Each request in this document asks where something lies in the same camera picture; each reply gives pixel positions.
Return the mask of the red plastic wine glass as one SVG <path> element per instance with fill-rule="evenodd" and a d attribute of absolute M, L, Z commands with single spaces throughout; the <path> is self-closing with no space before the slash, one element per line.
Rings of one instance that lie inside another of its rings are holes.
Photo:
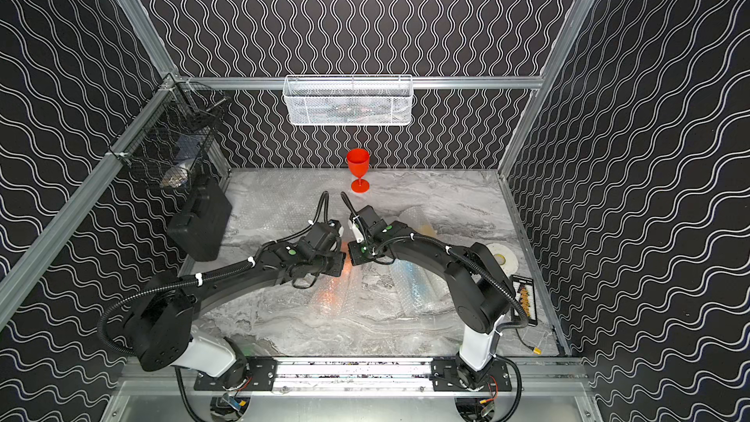
<path fill-rule="evenodd" d="M 347 153 L 346 160 L 351 174 L 355 177 L 355 180 L 351 183 L 352 191 L 354 193 L 366 193 L 370 187 L 364 179 L 369 169 L 369 152 L 364 148 L 353 148 Z"/>

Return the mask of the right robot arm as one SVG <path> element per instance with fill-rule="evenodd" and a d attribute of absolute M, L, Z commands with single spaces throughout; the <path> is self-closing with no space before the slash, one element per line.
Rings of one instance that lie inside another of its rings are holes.
<path fill-rule="evenodd" d="M 489 379 L 500 333 L 529 325 L 511 279 L 482 243 L 456 246 L 419 234 L 401 222 L 367 228 L 353 220 L 355 239 L 348 244 L 352 264 L 384 257 L 418 266 L 447 285 L 456 314 L 464 324 L 454 365 L 460 384 L 474 390 Z"/>

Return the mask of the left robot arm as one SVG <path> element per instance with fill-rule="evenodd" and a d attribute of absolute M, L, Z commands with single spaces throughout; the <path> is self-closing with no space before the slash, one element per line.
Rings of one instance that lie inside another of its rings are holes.
<path fill-rule="evenodd" d="M 242 351 L 228 339 L 200 337 L 193 322 L 201 313 L 308 275 L 339 277 L 345 260 L 338 245 L 309 249 L 276 243 L 207 273 L 159 274 L 144 289 L 108 306 L 97 324 L 97 336 L 109 349 L 135 357 L 144 371 L 178 367 L 211 377 L 236 374 L 246 362 Z"/>

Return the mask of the bubble orange glass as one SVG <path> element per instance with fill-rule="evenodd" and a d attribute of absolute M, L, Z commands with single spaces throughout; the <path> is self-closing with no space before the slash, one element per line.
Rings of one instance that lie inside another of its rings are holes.
<path fill-rule="evenodd" d="M 316 286 L 312 309 L 323 318 L 340 318 L 354 311 L 363 282 L 363 268 L 345 265 L 340 277 L 325 277 Z"/>

